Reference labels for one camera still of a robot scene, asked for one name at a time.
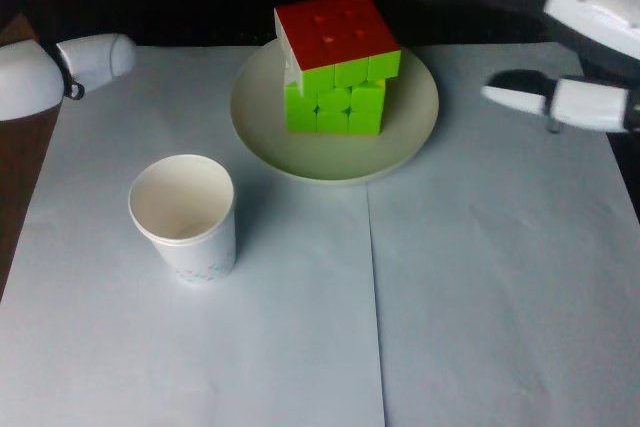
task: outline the cup rim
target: cup rim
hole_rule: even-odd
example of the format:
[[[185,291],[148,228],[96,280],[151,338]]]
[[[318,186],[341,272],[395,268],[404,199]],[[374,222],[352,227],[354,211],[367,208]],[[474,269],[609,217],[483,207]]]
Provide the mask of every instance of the cup rim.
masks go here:
[[[135,188],[136,184],[142,178],[142,176],[144,174],[146,174],[147,171],[149,171],[152,167],[156,166],[160,162],[163,162],[163,161],[168,160],[168,159],[178,158],[178,157],[199,158],[199,159],[204,159],[204,160],[206,160],[208,162],[212,162],[212,163],[216,164],[217,166],[219,166],[224,171],[224,173],[229,178],[229,181],[231,182],[231,195],[232,195],[231,204],[229,205],[229,208],[225,212],[224,216],[222,216],[222,218],[218,222],[213,224],[211,227],[209,227],[207,230],[205,230],[201,234],[198,234],[198,235],[196,235],[194,237],[189,237],[189,238],[186,238],[186,239],[170,239],[170,238],[167,238],[167,237],[161,237],[159,235],[156,235],[156,234],[150,232],[145,227],[143,227],[142,224],[138,221],[138,219],[136,218],[136,216],[133,213],[133,209],[131,208],[131,194],[132,194],[133,189]],[[170,246],[174,246],[174,247],[182,247],[182,246],[193,245],[193,244],[196,244],[198,242],[202,242],[203,240],[206,240],[207,238],[211,237],[220,228],[220,226],[222,226],[222,224],[232,215],[232,213],[235,210],[235,207],[236,207],[236,189],[235,189],[235,186],[233,185],[233,179],[231,178],[231,175],[229,174],[229,171],[220,162],[217,162],[217,161],[215,161],[215,160],[213,160],[213,159],[211,159],[209,157],[205,157],[204,155],[198,155],[198,154],[170,155],[168,157],[163,157],[162,159],[159,159],[159,160],[155,161],[154,163],[150,164],[142,172],[140,172],[137,175],[137,177],[131,183],[131,187],[129,187],[129,194],[127,196],[127,206],[129,208],[129,215],[131,216],[131,219],[133,220],[133,223],[138,228],[138,230],[145,237],[147,237],[149,240],[151,240],[152,242],[157,242],[158,244],[170,245]]]

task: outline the red cube face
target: red cube face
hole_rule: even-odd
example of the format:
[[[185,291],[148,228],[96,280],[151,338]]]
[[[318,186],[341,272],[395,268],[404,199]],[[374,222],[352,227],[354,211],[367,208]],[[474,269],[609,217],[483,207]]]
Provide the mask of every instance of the red cube face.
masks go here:
[[[303,71],[400,50],[372,0],[309,0],[276,13]]]

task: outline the brown wooden surface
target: brown wooden surface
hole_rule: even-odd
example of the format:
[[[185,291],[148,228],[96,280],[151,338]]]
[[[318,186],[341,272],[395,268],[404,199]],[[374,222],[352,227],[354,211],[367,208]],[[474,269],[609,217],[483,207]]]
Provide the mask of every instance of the brown wooden surface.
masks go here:
[[[0,32],[0,45],[30,38],[35,32],[18,16]],[[58,111],[0,122],[0,299]]]

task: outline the disposable cup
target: disposable cup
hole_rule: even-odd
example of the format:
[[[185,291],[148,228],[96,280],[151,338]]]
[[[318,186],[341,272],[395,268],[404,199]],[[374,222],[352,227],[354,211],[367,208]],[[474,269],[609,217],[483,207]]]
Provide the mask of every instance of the disposable cup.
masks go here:
[[[206,284],[236,260],[235,195],[228,172],[199,155],[147,167],[129,191],[129,213],[178,280]]]

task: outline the plate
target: plate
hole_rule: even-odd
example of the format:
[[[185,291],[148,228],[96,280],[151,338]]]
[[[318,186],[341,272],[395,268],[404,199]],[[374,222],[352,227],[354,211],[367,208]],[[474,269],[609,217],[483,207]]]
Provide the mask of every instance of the plate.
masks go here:
[[[257,157],[298,180],[366,182],[413,157],[438,116],[438,89],[429,69],[406,49],[400,74],[387,82],[378,136],[290,134],[284,120],[284,57],[277,41],[251,56],[231,93],[231,120]]]

